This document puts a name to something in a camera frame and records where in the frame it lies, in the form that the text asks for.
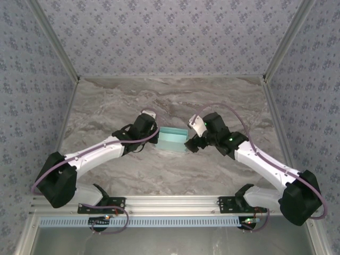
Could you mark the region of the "aluminium mounting rail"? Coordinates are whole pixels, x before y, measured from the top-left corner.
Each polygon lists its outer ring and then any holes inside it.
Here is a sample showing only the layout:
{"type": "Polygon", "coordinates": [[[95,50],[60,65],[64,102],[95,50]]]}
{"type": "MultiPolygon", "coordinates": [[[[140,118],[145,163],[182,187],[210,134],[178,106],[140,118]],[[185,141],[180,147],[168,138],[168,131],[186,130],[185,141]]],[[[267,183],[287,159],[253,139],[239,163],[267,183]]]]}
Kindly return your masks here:
{"type": "MultiPolygon", "coordinates": [[[[219,215],[218,195],[126,195],[124,209],[130,216],[210,216],[219,215]]],[[[30,214],[74,215],[78,204],[70,202],[53,208],[45,198],[34,197],[30,214]]]]}

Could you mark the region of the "light blue paper box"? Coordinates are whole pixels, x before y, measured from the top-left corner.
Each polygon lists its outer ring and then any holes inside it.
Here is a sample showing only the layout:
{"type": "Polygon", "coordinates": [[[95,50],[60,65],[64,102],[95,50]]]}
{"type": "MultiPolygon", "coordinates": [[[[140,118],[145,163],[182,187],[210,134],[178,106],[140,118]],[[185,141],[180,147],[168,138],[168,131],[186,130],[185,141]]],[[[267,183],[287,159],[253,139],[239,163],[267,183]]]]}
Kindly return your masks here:
{"type": "Polygon", "coordinates": [[[173,152],[186,152],[184,145],[189,137],[187,129],[161,126],[156,148],[173,152]]]}

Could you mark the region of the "grey metal sheet panel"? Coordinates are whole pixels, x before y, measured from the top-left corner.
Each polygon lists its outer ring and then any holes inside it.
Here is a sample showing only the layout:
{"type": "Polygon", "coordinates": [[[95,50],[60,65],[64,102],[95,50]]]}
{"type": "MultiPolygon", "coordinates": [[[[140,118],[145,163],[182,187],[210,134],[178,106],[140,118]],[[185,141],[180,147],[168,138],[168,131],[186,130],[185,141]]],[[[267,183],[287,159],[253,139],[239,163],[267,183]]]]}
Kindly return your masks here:
{"type": "Polygon", "coordinates": [[[14,255],[334,255],[322,225],[296,227],[272,216],[258,232],[236,227],[130,227],[93,234],[66,217],[37,216],[28,222],[14,255]]]}

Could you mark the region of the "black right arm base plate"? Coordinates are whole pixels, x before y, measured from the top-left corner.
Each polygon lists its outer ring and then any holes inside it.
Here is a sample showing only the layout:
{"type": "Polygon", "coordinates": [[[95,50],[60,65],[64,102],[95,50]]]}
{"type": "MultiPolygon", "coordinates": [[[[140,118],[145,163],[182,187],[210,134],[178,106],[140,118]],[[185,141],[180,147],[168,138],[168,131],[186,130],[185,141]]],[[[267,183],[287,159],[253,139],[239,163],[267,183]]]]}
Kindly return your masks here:
{"type": "Polygon", "coordinates": [[[218,197],[217,204],[221,214],[254,214],[266,213],[266,208],[252,207],[243,197],[218,197]]]}

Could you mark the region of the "aluminium frame post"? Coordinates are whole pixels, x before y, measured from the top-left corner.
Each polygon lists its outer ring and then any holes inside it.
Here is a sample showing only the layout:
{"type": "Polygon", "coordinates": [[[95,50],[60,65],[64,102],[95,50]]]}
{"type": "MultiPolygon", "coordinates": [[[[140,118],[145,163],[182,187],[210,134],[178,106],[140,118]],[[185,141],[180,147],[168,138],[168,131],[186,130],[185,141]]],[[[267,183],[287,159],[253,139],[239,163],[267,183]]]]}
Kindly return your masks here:
{"type": "Polygon", "coordinates": [[[279,42],[277,50],[275,51],[270,63],[268,64],[265,73],[263,74],[263,79],[265,83],[268,84],[273,78],[275,72],[281,64],[294,38],[300,31],[315,2],[316,0],[301,0],[301,3],[297,8],[295,14],[293,15],[292,20],[286,32],[284,33],[284,36],[279,42]]]}
{"type": "Polygon", "coordinates": [[[28,6],[30,7],[34,17],[36,18],[38,24],[43,30],[45,36],[47,37],[49,43],[51,44],[54,52],[61,61],[64,69],[74,83],[77,83],[79,76],[73,67],[71,60],[69,59],[66,51],[64,50],[61,41],[58,39],[56,32],[54,31],[47,15],[40,6],[37,0],[26,0],[28,6]]]}

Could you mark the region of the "small controller board with LED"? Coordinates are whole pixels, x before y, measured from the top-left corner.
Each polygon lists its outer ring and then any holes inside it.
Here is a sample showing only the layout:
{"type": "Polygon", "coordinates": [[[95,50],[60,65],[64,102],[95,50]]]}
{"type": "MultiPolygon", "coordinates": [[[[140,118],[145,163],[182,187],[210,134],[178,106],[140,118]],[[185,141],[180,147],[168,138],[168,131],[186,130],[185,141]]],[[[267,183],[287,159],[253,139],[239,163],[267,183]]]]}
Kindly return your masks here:
{"type": "Polygon", "coordinates": [[[239,221],[241,224],[239,229],[251,231],[255,229],[256,225],[260,222],[260,219],[257,217],[239,217],[239,221]]]}
{"type": "Polygon", "coordinates": [[[108,226],[109,223],[110,223],[110,219],[107,219],[104,216],[89,217],[89,219],[88,219],[88,225],[93,226],[93,227],[108,226]]]}

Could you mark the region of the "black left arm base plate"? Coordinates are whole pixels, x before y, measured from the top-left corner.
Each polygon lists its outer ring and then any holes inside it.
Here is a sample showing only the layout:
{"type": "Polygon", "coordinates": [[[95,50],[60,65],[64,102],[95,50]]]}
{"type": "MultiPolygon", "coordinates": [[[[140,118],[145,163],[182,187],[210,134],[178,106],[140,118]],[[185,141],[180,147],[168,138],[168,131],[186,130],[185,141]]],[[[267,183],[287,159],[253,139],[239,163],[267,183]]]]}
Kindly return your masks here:
{"type": "Polygon", "coordinates": [[[125,197],[103,197],[99,202],[97,202],[94,206],[89,206],[87,204],[79,204],[78,206],[78,214],[124,214],[123,211],[118,209],[125,208],[125,197]]]}

